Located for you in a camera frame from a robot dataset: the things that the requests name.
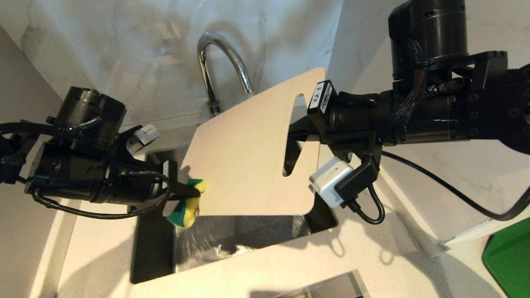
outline white countertop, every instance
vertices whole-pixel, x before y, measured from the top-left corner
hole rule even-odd
[[[348,209],[335,209],[339,225],[333,229],[137,285],[129,282],[136,220],[78,217],[58,297],[261,298],[355,269],[375,298],[505,297],[481,262],[486,239],[428,259],[380,197],[387,216],[379,226],[362,222]],[[359,200],[373,211],[367,193]],[[88,203],[82,208],[124,211],[123,206]]]

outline faucet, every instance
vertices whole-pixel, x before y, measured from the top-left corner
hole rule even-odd
[[[254,90],[252,88],[252,83],[250,82],[249,72],[246,70],[241,56],[235,51],[234,47],[223,36],[217,33],[204,33],[197,43],[197,55],[199,56],[202,78],[204,79],[206,91],[208,92],[210,113],[213,118],[221,113],[221,109],[219,107],[219,101],[215,99],[214,90],[211,87],[210,75],[208,74],[208,68],[206,67],[205,49],[208,45],[216,45],[230,59],[230,62],[232,62],[232,65],[234,65],[234,68],[237,70],[237,76],[239,77],[239,81],[246,94],[252,94]]]

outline kitchen sink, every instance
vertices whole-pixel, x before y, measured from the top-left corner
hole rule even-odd
[[[181,164],[186,150],[180,147],[149,154],[148,158],[155,162],[173,159]],[[138,219],[131,281],[179,273],[336,226],[334,214],[318,195],[311,211],[303,216],[198,216],[185,230],[167,222],[159,209]]]

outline cutting board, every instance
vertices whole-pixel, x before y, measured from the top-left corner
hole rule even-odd
[[[299,215],[313,207],[309,176],[317,169],[319,142],[306,142],[291,175],[283,176],[293,106],[309,104],[324,68],[296,76],[200,125],[181,174],[204,179],[199,215]]]

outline sponge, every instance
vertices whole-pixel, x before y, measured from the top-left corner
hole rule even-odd
[[[206,182],[201,179],[190,179],[187,184],[195,187],[199,192],[206,190]],[[187,229],[195,222],[198,208],[199,198],[180,200],[175,210],[167,217],[167,220],[181,229]]]

